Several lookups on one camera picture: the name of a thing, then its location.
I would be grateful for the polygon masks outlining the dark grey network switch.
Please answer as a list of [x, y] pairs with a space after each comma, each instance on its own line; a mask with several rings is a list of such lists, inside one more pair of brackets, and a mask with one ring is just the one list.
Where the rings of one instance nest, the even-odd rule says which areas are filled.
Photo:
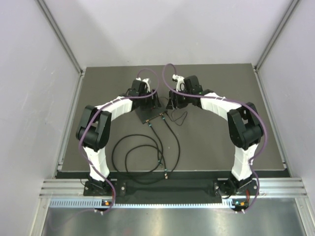
[[142, 124], [152, 121], [155, 118], [158, 118], [161, 114], [164, 114], [167, 111], [166, 107], [163, 105], [163, 109], [154, 108], [151, 112], [145, 112], [145, 109], [137, 108], [135, 110], [138, 118]]

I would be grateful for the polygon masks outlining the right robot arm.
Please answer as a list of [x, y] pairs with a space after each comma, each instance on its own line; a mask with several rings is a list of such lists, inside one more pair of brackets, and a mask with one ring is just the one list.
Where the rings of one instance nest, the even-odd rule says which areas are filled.
[[175, 89], [169, 93], [173, 108], [192, 104], [227, 121], [229, 136], [235, 146], [234, 164], [228, 180], [218, 187], [218, 192], [224, 195], [242, 194], [252, 181], [251, 158], [264, 135], [255, 105], [240, 104], [203, 89], [196, 76], [184, 78], [174, 74], [172, 81], [176, 82]]

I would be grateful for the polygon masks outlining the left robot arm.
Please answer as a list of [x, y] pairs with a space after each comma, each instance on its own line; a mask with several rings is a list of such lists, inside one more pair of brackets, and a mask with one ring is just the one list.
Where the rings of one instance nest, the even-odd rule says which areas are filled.
[[150, 86], [149, 78], [136, 78], [126, 93], [118, 95], [105, 104], [84, 108], [76, 138], [79, 151], [90, 167], [88, 183], [101, 194], [111, 191], [112, 184], [107, 179], [110, 174], [106, 163], [105, 148], [110, 137], [111, 122], [138, 108], [153, 109], [157, 102], [157, 91]]

